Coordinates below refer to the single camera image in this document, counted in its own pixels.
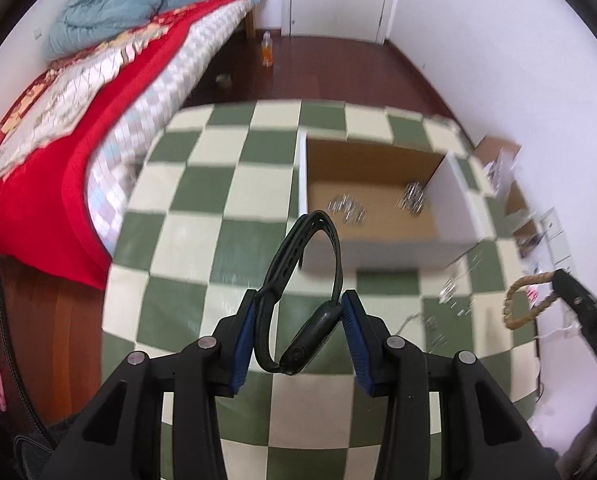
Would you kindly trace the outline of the black smart watch band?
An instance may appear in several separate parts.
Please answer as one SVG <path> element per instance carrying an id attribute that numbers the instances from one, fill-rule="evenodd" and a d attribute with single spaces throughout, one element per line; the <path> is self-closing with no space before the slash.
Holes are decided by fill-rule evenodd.
<path id="1" fill-rule="evenodd" d="M 321 233 L 331 244 L 334 270 L 315 275 L 303 269 L 304 253 L 312 237 Z M 272 258 L 262 287 L 255 296 L 254 353 L 262 370 L 270 374 L 296 375 L 318 354 L 341 319 L 341 290 L 344 272 L 341 265 L 341 242 L 330 216 L 316 210 L 303 214 Z M 280 358 L 270 349 L 270 330 L 274 308 L 285 292 L 300 299 L 319 299 L 307 320 L 297 330 Z"/>

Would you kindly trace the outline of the white cardboard jewelry box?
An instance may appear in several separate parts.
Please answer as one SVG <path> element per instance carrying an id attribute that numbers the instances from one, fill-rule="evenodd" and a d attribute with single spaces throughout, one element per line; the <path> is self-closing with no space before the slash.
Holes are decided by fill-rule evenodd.
<path id="1" fill-rule="evenodd" d="M 489 231 L 458 158 L 298 133 L 298 211 L 325 211 L 347 270 L 443 269 Z"/>

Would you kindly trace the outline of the white power strip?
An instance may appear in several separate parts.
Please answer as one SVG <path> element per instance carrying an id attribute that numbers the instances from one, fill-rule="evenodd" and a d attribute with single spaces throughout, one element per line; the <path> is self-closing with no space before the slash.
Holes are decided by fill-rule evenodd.
<path id="1" fill-rule="evenodd" d="M 547 243 L 553 266 L 569 274 L 576 272 L 571 248 L 565 235 L 561 219 L 554 208 L 547 210 L 539 219 L 543 239 Z"/>

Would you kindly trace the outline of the brown cardboard box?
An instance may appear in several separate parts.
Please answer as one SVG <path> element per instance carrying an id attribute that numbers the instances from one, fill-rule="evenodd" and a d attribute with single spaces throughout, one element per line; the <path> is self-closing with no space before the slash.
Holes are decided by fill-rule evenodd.
<path id="1" fill-rule="evenodd" d="M 487 200 L 499 237 L 510 237 L 522 255 L 529 254 L 541 240 L 535 214 L 515 178 L 516 156 L 521 147 L 513 141 L 484 136 L 476 145 L 493 196 Z"/>

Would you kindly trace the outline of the red patterned bedspread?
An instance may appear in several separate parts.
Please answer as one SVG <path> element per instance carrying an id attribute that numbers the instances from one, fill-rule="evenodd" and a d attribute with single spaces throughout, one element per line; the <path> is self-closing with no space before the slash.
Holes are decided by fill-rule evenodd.
<path id="1" fill-rule="evenodd" d="M 86 172 L 105 134 L 184 41 L 182 27 L 234 0 L 154 16 L 53 62 L 0 122 L 0 256 L 103 288 L 112 257 L 94 232 Z"/>

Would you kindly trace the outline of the white checkered mattress sheet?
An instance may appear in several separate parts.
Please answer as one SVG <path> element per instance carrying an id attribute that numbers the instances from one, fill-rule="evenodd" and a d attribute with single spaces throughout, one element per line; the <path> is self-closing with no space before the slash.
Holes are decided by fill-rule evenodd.
<path id="1" fill-rule="evenodd" d="M 129 198 L 157 134 L 180 110 L 212 57 L 253 6 L 252 0 L 234 0 L 182 27 L 181 46 L 92 154 L 86 172 L 87 208 L 108 254 L 115 250 Z"/>

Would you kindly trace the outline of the orange drink bottle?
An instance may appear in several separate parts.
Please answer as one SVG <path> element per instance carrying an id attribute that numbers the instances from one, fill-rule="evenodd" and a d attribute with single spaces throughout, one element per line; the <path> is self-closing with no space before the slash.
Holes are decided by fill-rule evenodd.
<path id="1" fill-rule="evenodd" d="M 271 67 L 274 65 L 274 42 L 272 41 L 271 32 L 266 30 L 262 38 L 262 62 L 264 67 Z"/>

